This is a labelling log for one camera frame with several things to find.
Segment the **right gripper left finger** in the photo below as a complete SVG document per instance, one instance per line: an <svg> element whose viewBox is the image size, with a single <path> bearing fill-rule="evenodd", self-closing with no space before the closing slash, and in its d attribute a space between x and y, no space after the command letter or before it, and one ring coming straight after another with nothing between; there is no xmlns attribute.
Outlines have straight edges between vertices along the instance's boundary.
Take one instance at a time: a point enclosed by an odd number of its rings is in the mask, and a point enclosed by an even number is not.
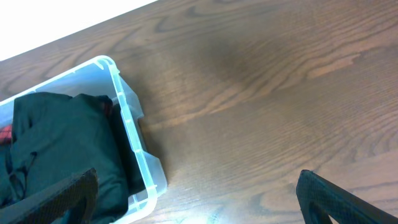
<svg viewBox="0 0 398 224"><path fill-rule="evenodd" d="M1 209L1 223L89 223L98 195L96 170L61 180L20 202Z"/></svg>

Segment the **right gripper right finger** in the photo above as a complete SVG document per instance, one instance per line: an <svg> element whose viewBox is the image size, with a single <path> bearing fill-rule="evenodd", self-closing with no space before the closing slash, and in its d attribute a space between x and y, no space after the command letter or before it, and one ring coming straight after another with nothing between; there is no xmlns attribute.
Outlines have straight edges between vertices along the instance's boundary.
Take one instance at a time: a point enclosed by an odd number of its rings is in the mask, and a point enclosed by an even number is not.
<svg viewBox="0 0 398 224"><path fill-rule="evenodd" d="M310 170L302 170L296 195L306 224L397 223L397 217L367 203Z"/></svg>

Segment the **large black garment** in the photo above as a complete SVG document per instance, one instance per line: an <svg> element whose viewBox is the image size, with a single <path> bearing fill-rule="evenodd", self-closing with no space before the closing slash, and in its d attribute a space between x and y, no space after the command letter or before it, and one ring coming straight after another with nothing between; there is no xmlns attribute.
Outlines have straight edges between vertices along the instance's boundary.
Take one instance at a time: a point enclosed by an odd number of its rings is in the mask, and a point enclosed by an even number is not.
<svg viewBox="0 0 398 224"><path fill-rule="evenodd" d="M1 207L94 168L92 223L112 223L128 209L127 181L108 117L108 96L32 93L14 100L11 143L1 147Z"/></svg>

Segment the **red navy plaid shirt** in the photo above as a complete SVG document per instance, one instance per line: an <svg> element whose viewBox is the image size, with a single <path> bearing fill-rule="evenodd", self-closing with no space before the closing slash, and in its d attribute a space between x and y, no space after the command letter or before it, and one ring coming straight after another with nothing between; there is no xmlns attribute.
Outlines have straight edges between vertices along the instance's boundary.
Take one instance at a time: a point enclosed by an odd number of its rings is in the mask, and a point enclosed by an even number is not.
<svg viewBox="0 0 398 224"><path fill-rule="evenodd" d="M113 101L106 95L97 96L101 102L105 116L108 118L113 110ZM13 142L12 124L1 128L1 145L11 144Z"/></svg>

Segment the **black garment with tape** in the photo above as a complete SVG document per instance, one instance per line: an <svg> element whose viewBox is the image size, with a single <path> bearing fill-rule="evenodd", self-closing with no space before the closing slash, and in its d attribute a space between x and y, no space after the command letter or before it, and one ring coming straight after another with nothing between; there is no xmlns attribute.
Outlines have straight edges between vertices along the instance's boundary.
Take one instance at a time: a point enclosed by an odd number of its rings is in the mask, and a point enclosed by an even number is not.
<svg viewBox="0 0 398 224"><path fill-rule="evenodd" d="M131 149L129 138L124 127L120 104L113 106L108 119L126 175L129 193L131 195L139 193L145 189L145 185L136 156Z"/></svg>

